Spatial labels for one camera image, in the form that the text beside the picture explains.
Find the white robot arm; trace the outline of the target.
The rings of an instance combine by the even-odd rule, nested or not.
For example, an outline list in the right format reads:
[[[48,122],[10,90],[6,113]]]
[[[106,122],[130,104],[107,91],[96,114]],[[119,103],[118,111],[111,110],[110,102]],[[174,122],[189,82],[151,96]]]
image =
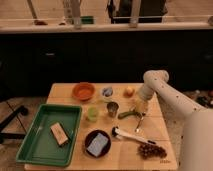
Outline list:
[[[148,101],[157,93],[185,117],[179,171],[213,171],[213,109],[182,94],[170,86],[168,80],[166,70],[146,71],[138,89],[139,98]]]

